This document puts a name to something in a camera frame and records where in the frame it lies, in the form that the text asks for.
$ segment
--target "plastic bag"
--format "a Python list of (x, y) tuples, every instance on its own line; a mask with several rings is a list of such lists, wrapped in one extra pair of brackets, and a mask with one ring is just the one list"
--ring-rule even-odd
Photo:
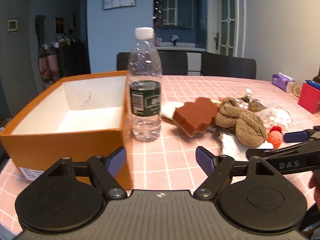
[(266, 109), (266, 107), (260, 103), (260, 100), (252, 98), (253, 92), (247, 88), (245, 90), (244, 96), (241, 98), (235, 98), (238, 103), (238, 106), (243, 109), (247, 109), (253, 113), (262, 111)]
[(276, 103), (266, 105), (267, 109), (255, 113), (259, 116), (264, 126), (271, 129), (272, 126), (280, 126), (284, 132), (289, 132), (292, 125), (292, 118), (287, 110)]

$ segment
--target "orange knitted item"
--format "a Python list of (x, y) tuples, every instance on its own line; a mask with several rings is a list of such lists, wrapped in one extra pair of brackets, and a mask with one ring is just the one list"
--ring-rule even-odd
[(279, 131), (272, 131), (267, 137), (267, 142), (272, 143), (274, 149), (278, 149), (283, 142), (283, 136)]

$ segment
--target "red yarn ball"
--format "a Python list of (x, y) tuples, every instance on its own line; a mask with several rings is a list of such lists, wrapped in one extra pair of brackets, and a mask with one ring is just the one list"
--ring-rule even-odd
[(282, 128), (280, 126), (273, 126), (270, 129), (269, 133), (271, 133), (272, 131), (278, 131), (278, 132), (282, 133)]

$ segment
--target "purple tissue box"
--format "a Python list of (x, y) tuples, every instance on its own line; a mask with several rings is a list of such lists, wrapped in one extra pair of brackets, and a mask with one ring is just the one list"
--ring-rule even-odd
[(293, 80), (294, 79), (290, 79), (282, 74), (274, 74), (272, 76), (272, 84), (287, 93), (293, 92), (293, 87), (295, 85), (295, 82), (293, 82)]

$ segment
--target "green bottle label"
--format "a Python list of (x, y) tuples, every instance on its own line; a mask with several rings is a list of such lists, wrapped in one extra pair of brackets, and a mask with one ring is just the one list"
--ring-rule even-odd
[(156, 81), (140, 81), (140, 83), (154, 83), (153, 90), (136, 90), (130, 87), (131, 109), (136, 116), (153, 116), (160, 113), (161, 89)]

